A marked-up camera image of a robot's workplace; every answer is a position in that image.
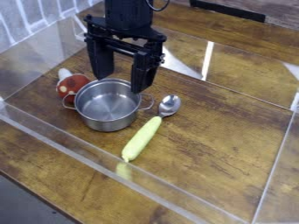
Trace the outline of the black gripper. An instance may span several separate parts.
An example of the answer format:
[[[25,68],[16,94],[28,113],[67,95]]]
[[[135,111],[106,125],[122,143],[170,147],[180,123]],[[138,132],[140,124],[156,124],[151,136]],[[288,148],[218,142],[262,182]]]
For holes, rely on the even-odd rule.
[[[115,71],[114,52],[134,58],[131,91],[142,93],[152,86],[159,63],[164,62],[163,44],[167,37],[150,24],[119,30],[107,25],[104,17],[87,15],[84,41],[95,77],[102,80]]]

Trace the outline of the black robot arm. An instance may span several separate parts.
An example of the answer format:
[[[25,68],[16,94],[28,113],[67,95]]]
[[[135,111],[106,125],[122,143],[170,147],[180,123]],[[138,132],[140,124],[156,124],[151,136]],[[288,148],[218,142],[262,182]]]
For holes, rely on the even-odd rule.
[[[106,16],[87,15],[84,33],[92,72],[99,80],[115,72],[115,53],[134,58],[131,91],[143,92],[154,83],[158,67],[164,62],[167,37],[152,25],[154,0],[106,0]]]

